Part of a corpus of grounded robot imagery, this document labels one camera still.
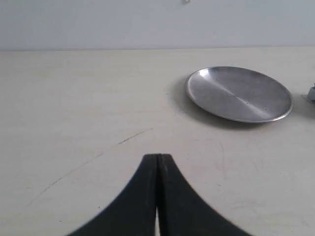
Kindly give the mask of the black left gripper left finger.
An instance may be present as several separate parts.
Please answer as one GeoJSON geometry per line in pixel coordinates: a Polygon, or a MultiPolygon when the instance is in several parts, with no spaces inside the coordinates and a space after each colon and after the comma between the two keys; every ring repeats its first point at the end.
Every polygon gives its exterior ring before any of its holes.
{"type": "Polygon", "coordinates": [[[70,235],[154,236],[158,157],[158,154],[144,155],[136,172],[113,202],[70,235]]]}

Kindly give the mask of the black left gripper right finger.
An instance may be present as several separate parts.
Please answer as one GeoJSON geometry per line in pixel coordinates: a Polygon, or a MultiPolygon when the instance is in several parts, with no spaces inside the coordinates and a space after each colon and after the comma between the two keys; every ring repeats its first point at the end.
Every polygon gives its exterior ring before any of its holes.
{"type": "Polygon", "coordinates": [[[170,154],[159,154],[157,211],[162,236],[248,236],[190,186],[170,154]]]}

